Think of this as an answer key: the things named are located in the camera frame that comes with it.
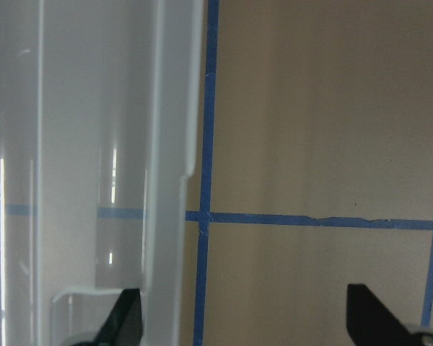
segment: silver bolt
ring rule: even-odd
[[[433,336],[424,335],[421,337],[421,343],[424,344],[424,346],[433,346]]]

